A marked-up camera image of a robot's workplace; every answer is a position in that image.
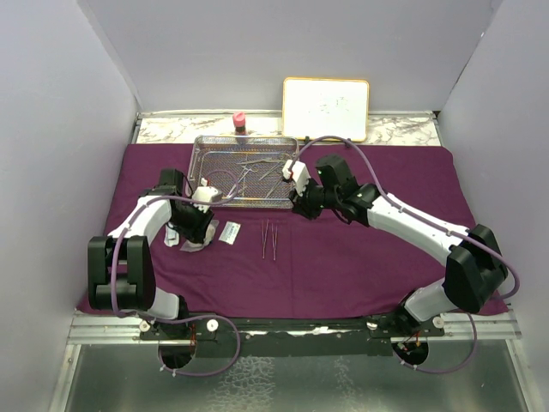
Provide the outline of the white blue label packet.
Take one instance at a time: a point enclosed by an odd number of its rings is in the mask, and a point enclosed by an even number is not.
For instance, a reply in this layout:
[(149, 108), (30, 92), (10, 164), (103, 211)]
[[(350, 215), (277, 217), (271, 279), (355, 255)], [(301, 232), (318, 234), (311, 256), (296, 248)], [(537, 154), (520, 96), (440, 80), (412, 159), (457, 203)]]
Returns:
[(240, 228), (240, 223), (228, 221), (221, 231), (219, 241), (224, 242), (228, 245), (233, 245), (236, 238), (238, 237)]

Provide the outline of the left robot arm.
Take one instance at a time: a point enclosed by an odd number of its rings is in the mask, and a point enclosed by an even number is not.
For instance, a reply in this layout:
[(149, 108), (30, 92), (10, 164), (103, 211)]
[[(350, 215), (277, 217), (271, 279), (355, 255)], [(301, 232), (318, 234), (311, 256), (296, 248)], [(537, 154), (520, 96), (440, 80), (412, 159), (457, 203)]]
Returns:
[(87, 245), (87, 301), (97, 311), (123, 317), (135, 314), (159, 320), (173, 339), (190, 326), (184, 298), (157, 286), (151, 244), (163, 228), (171, 229), (192, 245), (205, 246), (213, 238), (214, 212), (220, 190), (204, 179), (183, 197), (186, 176), (163, 169), (156, 186), (145, 190), (120, 226), (106, 236), (94, 236)]

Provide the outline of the metal mesh tray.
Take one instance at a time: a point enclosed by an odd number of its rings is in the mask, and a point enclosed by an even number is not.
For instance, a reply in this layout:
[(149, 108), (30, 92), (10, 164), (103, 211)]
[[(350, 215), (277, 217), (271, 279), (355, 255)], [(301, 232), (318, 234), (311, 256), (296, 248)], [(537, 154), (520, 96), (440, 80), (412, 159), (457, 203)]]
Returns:
[[(199, 136), (196, 138), (189, 169), (185, 193), (189, 195), (203, 179), (228, 197), (228, 192), (237, 182), (242, 167), (238, 161), (263, 157), (292, 160), (298, 153), (298, 141), (283, 136)], [(291, 183), (284, 182), (275, 193), (264, 198), (260, 195), (258, 180), (272, 166), (258, 167), (255, 173), (247, 175), (245, 182), (232, 195), (233, 200), (226, 204), (232, 208), (248, 209), (290, 209)]]

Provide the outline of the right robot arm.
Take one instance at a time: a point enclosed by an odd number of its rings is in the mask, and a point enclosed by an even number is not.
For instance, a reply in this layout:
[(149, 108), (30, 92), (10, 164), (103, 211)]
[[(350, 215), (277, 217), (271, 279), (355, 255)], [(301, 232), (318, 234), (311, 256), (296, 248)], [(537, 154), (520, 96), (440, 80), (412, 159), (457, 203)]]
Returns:
[(315, 220), (332, 211), (346, 224), (357, 222), (390, 233), (426, 252), (441, 265), (442, 279), (409, 293), (380, 325), (412, 336), (443, 312), (479, 312), (508, 276), (493, 231), (467, 228), (428, 215), (382, 191), (378, 184), (360, 185), (337, 154), (319, 159), (314, 180), (301, 161), (289, 160), (282, 177), (293, 183), (293, 213)]

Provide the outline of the white gauze bag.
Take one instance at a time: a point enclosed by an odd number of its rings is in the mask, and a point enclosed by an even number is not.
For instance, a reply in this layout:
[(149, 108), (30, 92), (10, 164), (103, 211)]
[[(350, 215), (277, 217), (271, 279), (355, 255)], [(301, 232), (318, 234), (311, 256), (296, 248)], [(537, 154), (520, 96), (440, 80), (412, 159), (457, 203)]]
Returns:
[(186, 240), (182, 247), (180, 248), (180, 251), (183, 252), (197, 252), (201, 251), (204, 248), (206, 248), (208, 245), (212, 243), (214, 240), (215, 232), (217, 227), (219, 226), (219, 222), (217, 220), (213, 220), (209, 225), (205, 233), (205, 238), (202, 243), (193, 243), (188, 240)]

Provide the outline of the steel forceps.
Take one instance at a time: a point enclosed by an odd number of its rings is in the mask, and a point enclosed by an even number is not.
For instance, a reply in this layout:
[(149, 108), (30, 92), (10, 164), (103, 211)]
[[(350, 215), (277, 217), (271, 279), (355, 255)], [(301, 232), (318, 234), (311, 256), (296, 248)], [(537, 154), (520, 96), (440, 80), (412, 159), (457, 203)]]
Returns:
[(242, 166), (242, 172), (240, 173), (240, 176), (237, 179), (237, 182), (232, 186), (230, 191), (228, 192), (228, 196), (232, 196), (234, 193), (238, 192), (238, 188), (242, 186), (245, 182), (245, 179), (248, 174), (255, 173), (257, 171), (257, 166), (253, 166), (251, 164), (246, 164)]

